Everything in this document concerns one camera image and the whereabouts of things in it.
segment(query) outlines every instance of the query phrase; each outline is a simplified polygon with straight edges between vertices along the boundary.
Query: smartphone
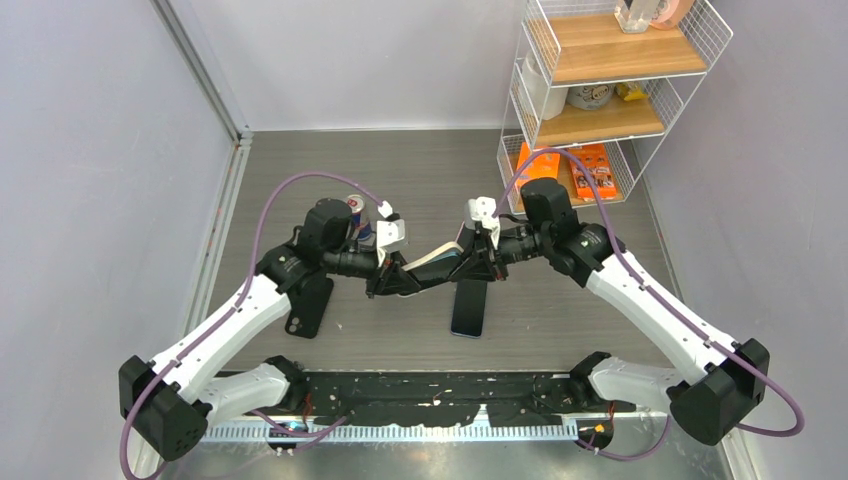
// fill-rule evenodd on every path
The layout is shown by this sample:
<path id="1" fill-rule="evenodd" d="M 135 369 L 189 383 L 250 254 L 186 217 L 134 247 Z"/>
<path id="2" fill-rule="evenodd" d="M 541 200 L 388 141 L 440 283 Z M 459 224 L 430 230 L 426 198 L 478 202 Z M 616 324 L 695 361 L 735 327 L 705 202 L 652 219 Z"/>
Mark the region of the smartphone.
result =
<path id="1" fill-rule="evenodd" d="M 486 312 L 488 282 L 460 280 L 456 284 L 451 333 L 461 337 L 480 338 Z"/>

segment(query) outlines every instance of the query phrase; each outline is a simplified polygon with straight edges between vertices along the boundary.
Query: white wire rack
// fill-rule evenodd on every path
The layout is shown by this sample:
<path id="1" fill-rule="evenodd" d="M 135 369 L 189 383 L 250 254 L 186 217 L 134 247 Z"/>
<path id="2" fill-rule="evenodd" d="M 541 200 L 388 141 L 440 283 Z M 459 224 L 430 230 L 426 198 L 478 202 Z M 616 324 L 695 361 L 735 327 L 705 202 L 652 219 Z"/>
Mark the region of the white wire rack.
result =
<path id="1" fill-rule="evenodd" d="M 530 92 L 527 88 L 527 85 L 524 83 L 524 78 L 521 76 L 521 70 L 519 65 L 521 64 L 522 59 L 518 59 L 515 62 L 512 70 L 512 84 L 510 85 L 510 100 L 512 102 L 512 106 L 515 109 L 515 113 L 518 116 L 518 122 L 521 126 L 521 131 L 524 133 L 524 138 L 528 145 L 532 148 L 536 147 L 536 141 L 539 137 L 539 131 L 542 126 L 542 119 L 539 116 L 539 113 L 536 111 L 536 108 L 533 104 L 533 101 L 530 97 Z M 642 84 L 642 88 L 649 95 L 649 102 L 651 103 L 651 107 L 654 109 L 654 112 L 657 115 L 657 118 L 662 122 L 663 127 L 668 129 L 674 123 L 677 115 L 680 114 L 681 110 L 683 110 L 683 100 L 680 98 L 680 95 L 677 94 L 677 91 L 674 89 L 674 86 L 671 82 L 668 81 L 667 78 L 655 78 L 652 80 L 644 80 L 640 81 Z M 576 108 L 573 106 L 566 106 L 565 108 Z M 612 140 L 633 140 L 637 138 L 647 138 L 654 136 L 661 136 L 664 132 L 658 133 L 648 133 L 642 135 L 624 135 L 620 137 L 613 138 L 602 138 L 602 139 L 593 139 L 591 141 L 585 142 L 571 142 L 565 144 L 555 144 L 555 145 L 546 145 L 546 146 L 559 146 L 559 147 L 576 147 L 578 145 L 587 145 L 590 143 L 597 143 L 598 141 L 612 141 Z"/>
<path id="2" fill-rule="evenodd" d="M 707 64 L 707 70 L 733 37 L 733 30 L 707 0 L 697 0 L 678 26 Z"/>
<path id="3" fill-rule="evenodd" d="M 563 22 L 553 22 L 552 24 L 552 19 L 600 14 L 612 15 L 617 3 L 617 0 L 527 0 L 524 17 L 522 19 L 522 29 L 526 41 L 530 45 L 527 55 L 535 56 L 536 65 L 547 83 L 547 92 L 542 92 L 545 94 L 545 101 L 547 101 L 547 97 L 553 88 L 611 83 L 611 80 L 609 79 L 592 79 L 591 81 L 586 80 L 579 83 L 558 82 L 557 84 L 554 84 L 553 78 L 555 76 L 555 72 L 558 68 L 563 68 L 560 62 L 564 62 L 567 59 L 561 58 L 563 55 L 563 48 L 557 39 L 553 25 L 558 25 L 558 28 L 565 27 L 562 25 Z M 669 130 L 674 126 L 683 109 L 692 98 L 692 95 L 694 95 L 698 86 L 700 86 L 701 82 L 705 78 L 707 72 L 709 72 L 713 65 L 715 65 L 718 61 L 719 57 L 733 37 L 733 31 L 716 12 L 708 0 L 695 0 L 691 10 L 680 22 L 679 28 L 694 51 L 706 64 L 706 71 L 681 72 L 671 75 L 657 74 L 654 76 L 633 78 L 616 77 L 615 80 L 616 82 L 625 80 L 637 81 L 642 85 L 644 91 L 649 95 L 648 102 L 650 103 L 651 108 L 656 114 L 657 119 L 662 122 L 663 131 L 658 133 L 602 137 L 603 128 L 596 129 L 594 131 L 592 130 L 593 126 L 589 125 L 587 125 L 588 128 L 583 131 L 579 128 L 580 126 L 576 129 L 568 128 L 570 125 L 566 125 L 563 122 L 566 118 L 570 119 L 572 117 L 560 117 L 557 120 L 558 123 L 555 124 L 556 126 L 551 125 L 550 128 L 546 128 L 547 124 L 541 119 L 541 112 L 545 109 L 544 102 L 538 102 L 536 101 L 538 99 L 531 98 L 530 91 L 524 83 L 524 78 L 521 75 L 521 64 L 523 59 L 516 58 L 516 63 L 513 66 L 512 71 L 512 83 L 509 91 L 510 99 L 507 101 L 507 109 L 509 108 L 509 105 L 513 106 L 518 117 L 522 134 L 501 134 L 501 141 L 498 147 L 498 168 L 500 169 L 504 184 L 512 178 L 514 164 L 521 150 L 522 142 L 527 142 L 531 148 L 539 147 L 541 145 L 537 145 L 537 141 L 540 138 L 540 132 L 543 132 L 544 135 L 541 136 L 543 142 L 565 148 L 605 142 L 604 145 L 607 149 L 607 155 L 616 175 L 616 181 L 618 183 L 617 186 L 619 191 L 622 193 L 623 198 L 626 199 L 633 190 L 635 183 L 641 177 L 642 172 L 644 172 L 645 166 L 650 163 L 660 145 L 662 145 L 662 140 L 665 138 L 665 135 L 667 135 Z M 672 78 L 684 76 L 699 76 L 700 78 L 695 78 L 693 80 L 696 82 L 694 88 L 691 88 L 691 82 Z M 686 93 L 684 98 L 681 98 L 678 90 L 675 89 L 675 84 L 680 86 L 680 91 Z M 634 128 L 635 131 L 639 131 L 641 129 L 641 125 L 634 126 L 636 127 Z M 564 127 L 563 131 L 554 131 L 559 127 Z M 572 143 L 556 143 L 558 138 L 571 140 L 590 135 L 594 137 L 596 134 L 597 137 L 600 138 L 590 138 L 586 141 Z M 619 143 L 622 141 L 627 141 L 628 148 L 626 151 L 628 152 L 628 156 L 625 156 L 623 153 Z M 520 208 L 518 190 L 513 189 L 510 191 L 508 198 L 512 212 L 514 214 L 523 213 L 517 210 Z M 575 206 L 579 205 L 581 205 L 580 202 L 575 202 Z"/>
<path id="4" fill-rule="evenodd" d="M 501 142 L 498 147 L 498 169 L 501 171 L 501 178 L 503 178 L 504 184 L 508 183 L 515 174 L 514 164 L 517 163 L 518 155 L 521 153 L 521 144 L 523 142 L 523 135 L 506 135 L 501 137 Z M 630 166 L 625 159 L 624 152 L 618 142 L 604 143 L 604 148 L 606 149 L 607 158 L 612 166 L 612 171 L 615 174 L 616 186 L 622 196 L 620 200 L 610 200 L 605 203 L 622 202 L 627 200 L 627 197 L 630 196 L 630 192 L 633 191 L 633 186 L 635 185 L 633 172 L 630 171 Z M 570 166 L 567 162 L 561 163 L 560 170 L 563 168 L 570 169 Z M 519 197 L 520 194 L 518 188 L 513 187 L 507 197 L 509 200 L 509 209 L 513 215 L 524 214 L 524 210 L 518 202 Z M 594 202 L 575 202 L 574 206 L 582 207 L 592 204 L 594 204 Z"/>
<path id="5" fill-rule="evenodd" d="M 519 61 L 515 62 L 512 69 L 509 98 L 512 100 L 512 106 L 518 115 L 518 123 L 521 125 L 521 131 L 524 132 L 524 138 L 527 139 L 529 145 L 533 146 L 536 144 L 536 137 L 539 135 L 539 126 L 541 123 L 539 115 L 536 114 L 536 110 L 533 107 L 530 92 L 527 90 L 527 85 L 524 84 L 524 78 L 521 76 L 521 70 L 518 65 Z"/>
<path id="6" fill-rule="evenodd" d="M 528 0 L 522 26 L 530 48 L 539 61 L 542 76 L 553 85 L 552 75 L 559 65 L 562 46 L 554 34 L 550 19 L 579 15 L 610 14 L 615 11 L 616 0 Z M 692 9 L 679 25 L 692 47 L 707 64 L 709 71 L 733 36 L 733 31 L 707 0 L 696 0 Z M 703 75 L 703 72 L 679 73 L 667 76 Z M 658 76 L 643 76 L 621 80 L 646 80 Z M 587 85 L 598 82 L 574 83 Z"/>
<path id="7" fill-rule="evenodd" d="M 657 117 L 663 122 L 663 126 L 668 130 L 677 119 L 680 111 L 683 110 L 683 100 L 667 78 L 655 78 L 640 83 L 645 93 L 648 94 L 648 101 L 651 102 L 654 113 L 657 114 Z"/>

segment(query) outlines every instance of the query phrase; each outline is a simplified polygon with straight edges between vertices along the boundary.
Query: white wall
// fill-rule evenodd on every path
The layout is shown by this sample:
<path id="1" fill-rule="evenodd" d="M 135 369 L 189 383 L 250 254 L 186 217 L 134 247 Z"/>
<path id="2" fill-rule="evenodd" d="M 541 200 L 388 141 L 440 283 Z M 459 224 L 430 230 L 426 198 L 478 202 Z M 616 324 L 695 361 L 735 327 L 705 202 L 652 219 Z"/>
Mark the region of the white wall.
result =
<path id="1" fill-rule="evenodd" d="M 187 1 L 253 130 L 499 127 L 525 4 Z"/>
<path id="2" fill-rule="evenodd" d="M 118 367 L 183 328 L 230 140 L 146 0 L 2 2 L 0 45 L 0 478 L 115 478 Z"/>
<path id="3" fill-rule="evenodd" d="M 844 478 L 848 7 L 718 2 L 736 36 L 647 172 L 686 300 L 771 351 L 808 427 L 756 438 L 764 479 Z M 787 428 L 773 393 L 751 423 Z"/>

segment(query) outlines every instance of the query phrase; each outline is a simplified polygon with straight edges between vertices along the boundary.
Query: small box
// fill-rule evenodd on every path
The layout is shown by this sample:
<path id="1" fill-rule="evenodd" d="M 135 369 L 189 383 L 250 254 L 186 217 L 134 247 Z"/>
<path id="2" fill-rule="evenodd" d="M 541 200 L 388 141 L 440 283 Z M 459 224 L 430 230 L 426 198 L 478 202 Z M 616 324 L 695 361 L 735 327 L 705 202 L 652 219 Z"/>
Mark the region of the small box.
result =
<path id="1" fill-rule="evenodd" d="M 592 189 L 588 184 L 589 181 L 594 182 L 603 200 L 614 199 L 618 195 L 618 188 L 615 186 L 615 174 L 612 172 L 606 148 L 602 143 L 573 147 L 569 148 L 568 151 L 577 157 L 592 175 L 592 178 L 587 179 L 583 172 L 577 168 L 574 161 L 569 160 L 571 176 L 574 179 L 574 186 L 577 188 L 577 198 L 586 201 L 595 200 Z"/>
<path id="2" fill-rule="evenodd" d="M 518 165 L 516 167 L 523 165 L 524 161 L 530 157 L 530 153 L 530 147 L 527 146 L 527 143 L 522 143 L 521 153 L 518 155 Z M 559 174 L 559 157 L 560 155 L 558 153 L 546 153 L 536 157 L 536 159 L 533 160 L 533 163 L 524 169 L 524 171 L 521 172 L 521 175 L 518 176 L 518 180 L 515 182 L 515 188 L 520 190 L 525 183 L 537 178 L 557 178 L 557 175 Z"/>

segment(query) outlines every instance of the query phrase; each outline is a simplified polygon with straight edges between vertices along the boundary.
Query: energy drink can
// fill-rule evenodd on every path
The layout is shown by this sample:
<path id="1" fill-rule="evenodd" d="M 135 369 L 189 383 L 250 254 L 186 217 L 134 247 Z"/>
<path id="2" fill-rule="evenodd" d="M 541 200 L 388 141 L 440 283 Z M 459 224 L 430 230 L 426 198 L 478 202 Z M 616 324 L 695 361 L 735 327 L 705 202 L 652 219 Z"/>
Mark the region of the energy drink can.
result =
<path id="1" fill-rule="evenodd" d="M 361 195 L 348 195 L 347 204 L 353 211 L 353 225 L 356 229 L 356 239 L 360 242 L 368 241 L 374 236 L 371 229 L 371 219 L 368 218 L 368 209 L 365 199 Z"/>

